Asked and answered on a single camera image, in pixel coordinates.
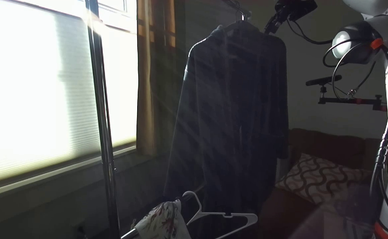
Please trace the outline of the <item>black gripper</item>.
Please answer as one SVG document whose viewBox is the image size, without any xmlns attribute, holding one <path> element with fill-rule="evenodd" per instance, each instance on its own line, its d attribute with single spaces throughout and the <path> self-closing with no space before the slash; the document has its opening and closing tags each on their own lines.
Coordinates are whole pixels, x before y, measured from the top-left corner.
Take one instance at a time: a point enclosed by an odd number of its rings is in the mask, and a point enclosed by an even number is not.
<svg viewBox="0 0 388 239">
<path fill-rule="evenodd" d="M 265 26 L 266 33 L 275 33 L 286 20 L 299 20 L 318 8 L 315 0 L 278 0 L 275 14 Z"/>
</svg>

